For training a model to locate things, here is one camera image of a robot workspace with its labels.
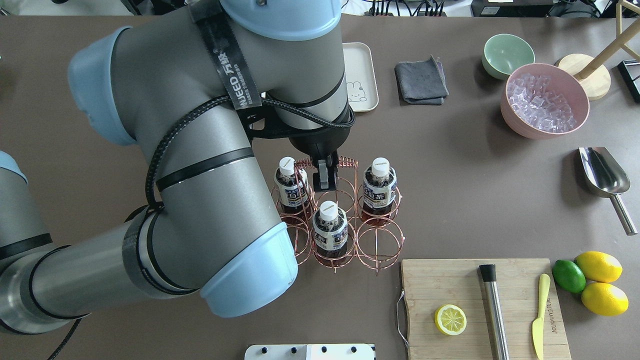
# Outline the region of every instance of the green lime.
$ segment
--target green lime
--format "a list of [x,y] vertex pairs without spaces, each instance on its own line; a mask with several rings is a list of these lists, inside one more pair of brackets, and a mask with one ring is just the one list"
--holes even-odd
[[587,284],[582,270],[573,261],[558,260],[551,272],[556,283],[570,293],[580,293]]

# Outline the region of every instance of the wire bottle rack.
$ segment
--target wire bottle rack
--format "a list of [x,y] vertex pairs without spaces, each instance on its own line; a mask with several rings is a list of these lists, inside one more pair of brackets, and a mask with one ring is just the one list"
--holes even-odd
[[[338,169],[342,176],[338,177],[337,189],[331,192],[316,193],[308,183],[306,189],[300,188],[303,186],[300,170],[313,168],[310,158],[297,160],[295,164],[298,195],[306,191],[310,199],[302,205],[301,210],[295,213],[285,212],[280,202],[278,186],[271,189],[280,218],[287,224],[298,265],[314,258],[317,263],[333,269],[335,273],[357,258],[361,264],[378,273],[395,264],[405,241],[404,233],[395,221],[402,200],[400,189],[395,189],[396,196],[390,211],[375,215],[362,206],[362,185],[356,187],[359,184],[357,160],[340,156]],[[348,220],[348,239],[345,244],[347,251],[337,258],[327,258],[318,253],[314,241],[312,217],[318,204],[326,200],[334,201],[344,210]]]

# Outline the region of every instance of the plastic bottle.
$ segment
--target plastic bottle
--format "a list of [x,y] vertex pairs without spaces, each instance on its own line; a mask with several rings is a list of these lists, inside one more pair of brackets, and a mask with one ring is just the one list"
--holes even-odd
[[312,206],[308,196],[307,172],[304,169],[296,170],[294,158],[285,157],[274,175],[275,183],[280,193],[282,211],[286,214],[301,215],[304,220],[311,216]]
[[[347,253],[349,224],[344,210],[333,201],[323,202],[313,216],[314,240],[316,252],[330,259],[340,258]],[[347,257],[337,261],[317,258],[326,266],[338,266],[348,260]]]
[[[389,165],[389,160],[376,158],[364,173],[362,221],[372,217],[390,218],[396,199],[396,186],[396,171]],[[379,218],[367,224],[382,226],[387,222],[384,218]]]

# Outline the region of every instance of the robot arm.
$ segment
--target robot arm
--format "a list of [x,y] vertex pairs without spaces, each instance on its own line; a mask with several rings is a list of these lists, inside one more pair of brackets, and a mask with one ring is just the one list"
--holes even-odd
[[[334,124],[352,120],[339,1],[220,2],[258,91]],[[201,0],[195,6],[219,5]],[[71,247],[34,243],[0,256],[5,330],[37,334],[90,311],[198,289],[217,315],[239,316],[268,304],[295,280],[291,241],[253,156],[244,119],[228,104],[192,111],[227,92],[193,10],[181,8],[144,26],[120,29],[72,60],[72,93],[92,126],[112,142],[138,144],[148,162],[177,119],[186,113],[192,119],[157,164],[163,208],[142,211]],[[297,19],[289,21],[294,29],[278,28],[286,23],[274,19],[278,13]],[[317,185],[327,190],[348,127],[323,128],[276,112],[285,136],[314,159]],[[22,224],[10,234],[0,231],[0,249],[15,252],[16,243],[46,230],[19,170],[0,168],[0,180],[0,228]]]

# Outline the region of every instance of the ice scoop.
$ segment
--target ice scoop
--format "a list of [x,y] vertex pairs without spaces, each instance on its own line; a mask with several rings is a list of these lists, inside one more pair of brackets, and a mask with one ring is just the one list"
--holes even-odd
[[631,186],[627,173],[605,147],[581,147],[578,150],[589,188],[596,195],[611,199],[627,235],[637,234],[636,226],[620,198],[620,194]]

